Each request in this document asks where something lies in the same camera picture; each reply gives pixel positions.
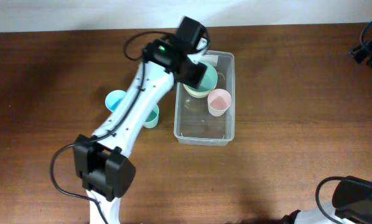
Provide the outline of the mint green plastic bowl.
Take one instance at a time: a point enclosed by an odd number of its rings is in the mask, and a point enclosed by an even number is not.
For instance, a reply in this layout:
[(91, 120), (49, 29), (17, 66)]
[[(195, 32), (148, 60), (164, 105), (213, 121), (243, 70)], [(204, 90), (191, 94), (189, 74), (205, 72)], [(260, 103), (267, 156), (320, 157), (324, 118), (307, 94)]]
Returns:
[(215, 86), (218, 82), (218, 74), (214, 66), (212, 66), (209, 63), (202, 62), (204, 65), (207, 66), (207, 69), (205, 71), (205, 74), (202, 78), (202, 81), (200, 83), (200, 86)]

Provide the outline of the white plastic bowl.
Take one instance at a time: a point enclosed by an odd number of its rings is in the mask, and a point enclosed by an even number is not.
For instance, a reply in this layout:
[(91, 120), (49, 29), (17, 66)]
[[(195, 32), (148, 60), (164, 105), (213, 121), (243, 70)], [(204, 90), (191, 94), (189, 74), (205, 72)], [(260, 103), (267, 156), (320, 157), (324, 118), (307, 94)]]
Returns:
[(187, 93), (194, 98), (204, 98), (210, 94), (210, 91), (204, 91), (204, 92), (187, 91)]

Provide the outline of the pink plastic cup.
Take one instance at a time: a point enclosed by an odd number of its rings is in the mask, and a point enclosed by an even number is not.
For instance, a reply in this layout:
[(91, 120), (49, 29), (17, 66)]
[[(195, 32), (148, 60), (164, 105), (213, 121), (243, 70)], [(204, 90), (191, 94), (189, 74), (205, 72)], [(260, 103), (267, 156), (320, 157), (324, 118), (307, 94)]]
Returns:
[(221, 116), (231, 106), (231, 95), (224, 89), (215, 89), (207, 98), (208, 112), (212, 116)]

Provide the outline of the green plastic cup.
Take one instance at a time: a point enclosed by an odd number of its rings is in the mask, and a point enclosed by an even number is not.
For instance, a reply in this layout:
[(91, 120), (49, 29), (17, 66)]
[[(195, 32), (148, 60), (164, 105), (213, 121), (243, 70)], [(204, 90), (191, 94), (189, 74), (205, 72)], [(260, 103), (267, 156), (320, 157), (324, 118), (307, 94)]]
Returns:
[(159, 107), (155, 105), (149, 116), (147, 117), (146, 121), (144, 122), (143, 126), (147, 129), (152, 129), (157, 126), (159, 122)]

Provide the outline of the blue plastic cup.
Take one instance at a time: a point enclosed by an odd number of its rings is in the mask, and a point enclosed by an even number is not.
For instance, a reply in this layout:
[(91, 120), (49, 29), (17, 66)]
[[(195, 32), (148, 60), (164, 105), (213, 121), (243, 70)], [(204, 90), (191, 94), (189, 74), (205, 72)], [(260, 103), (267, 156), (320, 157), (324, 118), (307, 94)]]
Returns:
[(113, 112), (125, 96), (126, 92), (123, 90), (111, 91), (105, 98), (105, 106), (110, 112)]

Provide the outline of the yellow plastic bowl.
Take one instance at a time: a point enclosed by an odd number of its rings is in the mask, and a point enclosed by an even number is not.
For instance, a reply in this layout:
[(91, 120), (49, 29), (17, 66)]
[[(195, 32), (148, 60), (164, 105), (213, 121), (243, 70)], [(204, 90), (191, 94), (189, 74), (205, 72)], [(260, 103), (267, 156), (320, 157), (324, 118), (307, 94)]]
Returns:
[(215, 86), (200, 86), (199, 88), (192, 88), (188, 85), (183, 84), (183, 87), (186, 91), (197, 91), (197, 92), (204, 92), (204, 91), (213, 91)]

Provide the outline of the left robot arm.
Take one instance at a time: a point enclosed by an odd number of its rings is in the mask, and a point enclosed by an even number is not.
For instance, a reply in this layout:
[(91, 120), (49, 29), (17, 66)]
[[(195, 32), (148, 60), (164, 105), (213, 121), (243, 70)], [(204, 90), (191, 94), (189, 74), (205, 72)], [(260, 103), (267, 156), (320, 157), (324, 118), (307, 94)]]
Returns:
[(121, 197), (136, 174), (129, 156), (143, 124), (176, 83), (200, 85), (207, 69), (200, 59), (209, 46), (207, 28), (184, 17), (176, 33), (142, 48), (136, 76), (107, 120), (91, 137), (76, 138), (75, 170), (90, 199), (90, 223), (119, 223)]

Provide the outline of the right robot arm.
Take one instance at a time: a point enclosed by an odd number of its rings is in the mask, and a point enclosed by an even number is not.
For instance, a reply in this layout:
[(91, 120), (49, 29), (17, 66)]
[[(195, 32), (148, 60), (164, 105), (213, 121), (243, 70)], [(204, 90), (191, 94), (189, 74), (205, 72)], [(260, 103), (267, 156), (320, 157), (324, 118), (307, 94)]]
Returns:
[[(364, 39), (353, 48), (350, 55), (357, 63), (366, 61), (372, 68), (372, 37)], [(330, 181), (337, 181), (332, 201), (320, 203), (320, 190)], [(372, 180), (364, 180), (353, 176), (332, 176), (321, 180), (315, 190), (317, 208), (312, 210), (296, 210), (285, 215), (279, 222), (293, 223), (372, 223)]]

